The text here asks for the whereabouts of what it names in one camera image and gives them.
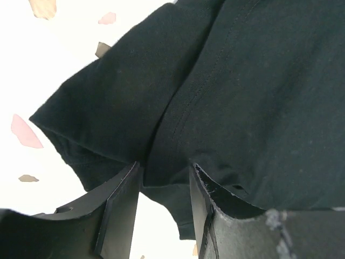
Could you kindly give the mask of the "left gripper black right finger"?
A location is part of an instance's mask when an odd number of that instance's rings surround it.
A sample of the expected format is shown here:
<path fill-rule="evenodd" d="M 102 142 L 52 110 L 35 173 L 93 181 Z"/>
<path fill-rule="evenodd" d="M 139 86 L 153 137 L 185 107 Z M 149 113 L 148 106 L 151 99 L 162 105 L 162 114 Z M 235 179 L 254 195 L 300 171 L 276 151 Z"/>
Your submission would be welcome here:
<path fill-rule="evenodd" d="M 344 208 L 265 211 L 196 163 L 190 195 L 199 258 L 344 258 Z"/>

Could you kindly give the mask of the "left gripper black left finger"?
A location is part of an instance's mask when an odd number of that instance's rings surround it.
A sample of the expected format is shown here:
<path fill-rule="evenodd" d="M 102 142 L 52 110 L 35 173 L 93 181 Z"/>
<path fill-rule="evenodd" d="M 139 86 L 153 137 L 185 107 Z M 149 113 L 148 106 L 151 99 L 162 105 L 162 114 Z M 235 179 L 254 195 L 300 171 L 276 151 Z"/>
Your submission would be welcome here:
<path fill-rule="evenodd" d="M 140 186 L 135 162 L 53 214 L 1 209 L 1 258 L 128 259 Z"/>

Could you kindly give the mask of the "black t shirt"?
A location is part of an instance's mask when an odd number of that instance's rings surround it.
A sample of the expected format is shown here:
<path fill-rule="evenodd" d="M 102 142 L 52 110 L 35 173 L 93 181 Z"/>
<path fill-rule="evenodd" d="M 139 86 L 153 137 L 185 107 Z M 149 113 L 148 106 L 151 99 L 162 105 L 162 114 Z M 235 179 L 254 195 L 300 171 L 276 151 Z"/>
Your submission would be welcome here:
<path fill-rule="evenodd" d="M 178 1 L 31 116 L 90 191 L 132 162 L 195 238 L 189 167 L 262 209 L 344 206 L 344 1 Z"/>

